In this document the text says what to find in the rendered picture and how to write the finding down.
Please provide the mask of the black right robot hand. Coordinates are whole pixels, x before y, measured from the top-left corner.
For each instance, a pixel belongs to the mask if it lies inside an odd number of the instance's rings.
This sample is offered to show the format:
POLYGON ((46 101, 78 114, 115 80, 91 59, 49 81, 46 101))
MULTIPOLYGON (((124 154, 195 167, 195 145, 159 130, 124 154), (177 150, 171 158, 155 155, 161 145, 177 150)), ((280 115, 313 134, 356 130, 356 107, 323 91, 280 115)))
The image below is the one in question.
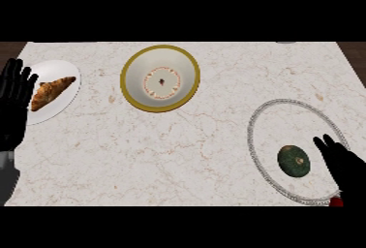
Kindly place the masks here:
POLYGON ((326 167, 341 191, 344 207, 366 205, 366 162, 329 135, 313 138, 326 167))

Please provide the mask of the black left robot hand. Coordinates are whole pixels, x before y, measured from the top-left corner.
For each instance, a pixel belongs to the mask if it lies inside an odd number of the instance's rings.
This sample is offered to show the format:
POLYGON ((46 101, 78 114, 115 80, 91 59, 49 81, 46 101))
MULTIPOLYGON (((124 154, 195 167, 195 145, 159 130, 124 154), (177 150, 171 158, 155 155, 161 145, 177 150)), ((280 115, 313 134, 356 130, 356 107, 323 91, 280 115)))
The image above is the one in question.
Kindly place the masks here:
POLYGON ((38 75, 10 58, 0 73, 0 151, 13 151, 24 141, 28 104, 38 75))

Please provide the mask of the dark green squash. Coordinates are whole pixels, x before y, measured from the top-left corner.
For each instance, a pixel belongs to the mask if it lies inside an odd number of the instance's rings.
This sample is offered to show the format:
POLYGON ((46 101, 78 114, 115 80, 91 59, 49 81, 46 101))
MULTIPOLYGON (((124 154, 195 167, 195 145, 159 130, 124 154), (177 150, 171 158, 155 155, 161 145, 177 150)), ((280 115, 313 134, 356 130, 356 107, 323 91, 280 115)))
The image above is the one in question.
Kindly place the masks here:
POLYGON ((277 153, 280 170, 291 177, 304 177, 310 173, 310 160, 304 150, 295 145, 285 145, 277 153))

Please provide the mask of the white bowl with yellow rim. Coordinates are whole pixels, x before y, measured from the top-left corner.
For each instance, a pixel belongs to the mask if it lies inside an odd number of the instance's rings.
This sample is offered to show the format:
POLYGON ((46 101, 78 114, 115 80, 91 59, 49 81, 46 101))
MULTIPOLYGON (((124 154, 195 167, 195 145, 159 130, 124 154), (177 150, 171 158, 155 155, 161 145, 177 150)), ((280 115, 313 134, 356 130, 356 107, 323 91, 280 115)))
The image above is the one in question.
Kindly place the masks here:
POLYGON ((196 94, 201 68, 179 46, 143 48, 127 60, 119 73, 119 89, 133 107, 146 112, 179 109, 196 94))

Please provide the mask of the white plate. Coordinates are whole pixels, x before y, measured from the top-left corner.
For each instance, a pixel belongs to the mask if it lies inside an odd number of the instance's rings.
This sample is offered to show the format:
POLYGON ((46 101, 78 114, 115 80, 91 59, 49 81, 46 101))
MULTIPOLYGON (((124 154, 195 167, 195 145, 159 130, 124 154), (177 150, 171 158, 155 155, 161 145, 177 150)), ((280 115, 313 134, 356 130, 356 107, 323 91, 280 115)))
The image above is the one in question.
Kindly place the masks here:
POLYGON ((28 105, 27 125, 34 125, 55 117, 75 98, 81 74, 65 60, 49 60, 31 66, 38 75, 28 105))

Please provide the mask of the brown croissant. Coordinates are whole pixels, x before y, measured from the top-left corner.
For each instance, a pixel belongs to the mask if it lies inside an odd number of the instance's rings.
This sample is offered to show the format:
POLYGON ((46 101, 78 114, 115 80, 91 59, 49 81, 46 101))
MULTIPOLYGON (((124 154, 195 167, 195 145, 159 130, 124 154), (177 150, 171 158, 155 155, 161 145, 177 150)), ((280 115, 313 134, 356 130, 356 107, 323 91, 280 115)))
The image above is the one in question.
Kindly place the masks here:
POLYGON ((41 82, 31 99, 31 110, 38 111, 46 107, 56 100, 74 82, 75 77, 62 77, 52 82, 41 82))

